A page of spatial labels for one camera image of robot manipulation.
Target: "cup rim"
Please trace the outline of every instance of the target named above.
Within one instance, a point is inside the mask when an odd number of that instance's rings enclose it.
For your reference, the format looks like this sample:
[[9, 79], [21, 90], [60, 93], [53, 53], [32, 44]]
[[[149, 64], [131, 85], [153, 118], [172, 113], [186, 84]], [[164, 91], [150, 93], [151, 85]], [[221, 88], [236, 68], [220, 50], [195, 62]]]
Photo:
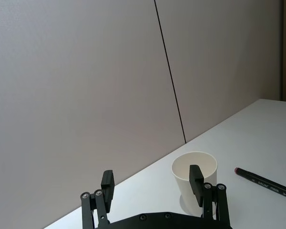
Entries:
[[183, 155], [186, 155], [186, 154], [191, 154], [191, 153], [204, 153], [204, 154], [208, 154], [209, 156], [211, 156], [211, 157], [215, 160], [215, 162], [216, 162], [216, 167], [215, 167], [214, 171], [213, 171], [210, 175], [204, 177], [204, 179], [206, 179], [206, 178], [208, 178], [208, 177], [210, 177], [211, 175], [214, 174], [214, 172], [217, 170], [217, 167], [218, 167], [218, 163], [217, 163], [216, 158], [215, 158], [213, 155], [211, 155], [211, 154], [209, 154], [209, 153], [206, 153], [206, 152], [203, 152], [203, 151], [191, 151], [191, 152], [187, 152], [187, 153], [185, 153], [185, 154], [179, 155], [178, 157], [176, 157], [176, 158], [173, 160], [172, 165], [171, 165], [171, 171], [172, 171], [172, 174], [174, 175], [175, 178], [178, 178], [178, 179], [184, 180], [184, 181], [189, 181], [189, 180], [190, 180], [190, 178], [188, 178], [188, 179], [183, 179], [183, 178], [177, 176], [177, 175], [173, 172], [173, 164], [174, 164], [175, 160], [177, 160], [179, 157], [181, 157], [181, 156], [183, 156]]

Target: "gray wall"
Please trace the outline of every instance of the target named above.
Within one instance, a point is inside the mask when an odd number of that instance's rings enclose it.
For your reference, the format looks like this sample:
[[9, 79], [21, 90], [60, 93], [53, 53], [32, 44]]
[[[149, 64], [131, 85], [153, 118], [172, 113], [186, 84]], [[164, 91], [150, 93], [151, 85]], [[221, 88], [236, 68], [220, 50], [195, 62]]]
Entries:
[[184, 144], [153, 2], [0, 1], [0, 229], [42, 228]]
[[[278, 2], [157, 1], [187, 140], [277, 98]], [[182, 144], [153, 1], [0, 1], [0, 229], [42, 228], [103, 170], [119, 183]]]
[[157, 0], [189, 141], [258, 98], [279, 99], [280, 0]]

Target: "paper cup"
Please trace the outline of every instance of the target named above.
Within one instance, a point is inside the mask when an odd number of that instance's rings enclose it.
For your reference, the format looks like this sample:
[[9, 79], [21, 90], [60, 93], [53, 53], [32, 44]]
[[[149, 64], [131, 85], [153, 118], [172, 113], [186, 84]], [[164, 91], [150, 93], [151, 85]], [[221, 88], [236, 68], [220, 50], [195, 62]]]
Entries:
[[208, 153], [195, 151], [177, 157], [172, 163], [172, 173], [176, 178], [186, 208], [193, 216], [200, 217], [202, 208], [198, 205], [189, 181], [190, 165], [198, 165], [204, 176], [204, 182], [216, 186], [217, 161]]

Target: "table surface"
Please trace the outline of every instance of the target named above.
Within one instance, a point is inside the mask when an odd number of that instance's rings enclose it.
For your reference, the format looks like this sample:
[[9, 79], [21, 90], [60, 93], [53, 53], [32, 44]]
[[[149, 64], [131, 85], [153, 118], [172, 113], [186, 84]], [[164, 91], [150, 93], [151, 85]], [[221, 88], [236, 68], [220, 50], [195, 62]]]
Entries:
[[[262, 99], [118, 184], [110, 222], [148, 212], [187, 214], [171, 164], [190, 151], [217, 159], [234, 229], [286, 229], [286, 197], [234, 173], [240, 167], [286, 186], [286, 102]], [[81, 208], [46, 229], [82, 229]]]

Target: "marker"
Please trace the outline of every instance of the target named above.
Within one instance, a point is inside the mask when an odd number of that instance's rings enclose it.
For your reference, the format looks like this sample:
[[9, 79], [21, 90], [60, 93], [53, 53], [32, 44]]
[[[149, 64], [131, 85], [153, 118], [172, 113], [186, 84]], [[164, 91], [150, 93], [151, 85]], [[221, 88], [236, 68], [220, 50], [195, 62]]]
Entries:
[[274, 191], [278, 194], [281, 194], [282, 196], [286, 197], [286, 187], [283, 185], [280, 185], [276, 182], [273, 182], [271, 180], [268, 180], [266, 178], [263, 178], [257, 174], [248, 172], [246, 170], [243, 170], [241, 168], [235, 168], [235, 173], [237, 175], [240, 175], [243, 178], [246, 178], [247, 180], [250, 180], [260, 186], [263, 186], [267, 189], [270, 189], [271, 191]]

